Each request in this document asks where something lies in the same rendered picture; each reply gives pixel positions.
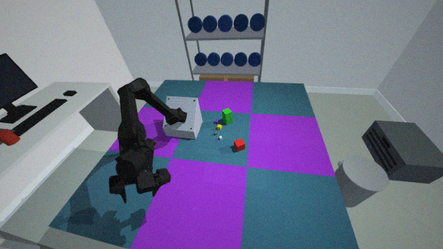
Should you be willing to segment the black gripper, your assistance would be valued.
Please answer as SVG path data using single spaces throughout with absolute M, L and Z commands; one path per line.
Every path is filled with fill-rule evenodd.
M 145 165 L 142 170 L 147 170 L 147 167 L 152 167 L 153 163 L 149 165 Z M 160 186 L 165 185 L 171 181 L 171 175 L 167 169 L 157 169 L 155 174 L 161 174 L 161 184 L 158 187 L 154 187 L 152 190 L 152 196 L 154 197 Z M 110 176 L 109 177 L 109 191 L 110 194 L 120 194 L 123 198 L 123 201 L 127 203 L 125 185 L 133 185 L 132 179 L 123 179 L 119 175 Z

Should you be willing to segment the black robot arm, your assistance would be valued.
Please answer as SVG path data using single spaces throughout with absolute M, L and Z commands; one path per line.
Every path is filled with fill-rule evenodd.
M 122 122 L 118 128 L 120 155 L 116 157 L 116 173 L 123 179 L 132 179 L 139 194 L 151 192 L 161 184 L 161 174 L 155 174 L 152 167 L 141 169 L 153 163 L 156 142 L 149 139 L 144 124 L 138 119 L 136 99 L 144 100 L 165 116 L 169 125 L 185 123 L 187 113 L 171 109 L 153 92 L 149 84 L 141 77 L 117 90 L 120 99 Z M 145 140 L 146 139 L 146 140 Z

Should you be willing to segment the red block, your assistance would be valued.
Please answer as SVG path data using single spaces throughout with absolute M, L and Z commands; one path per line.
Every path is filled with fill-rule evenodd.
M 241 138 L 234 140 L 234 147 L 236 148 L 237 151 L 241 151 L 245 149 L 245 143 Z

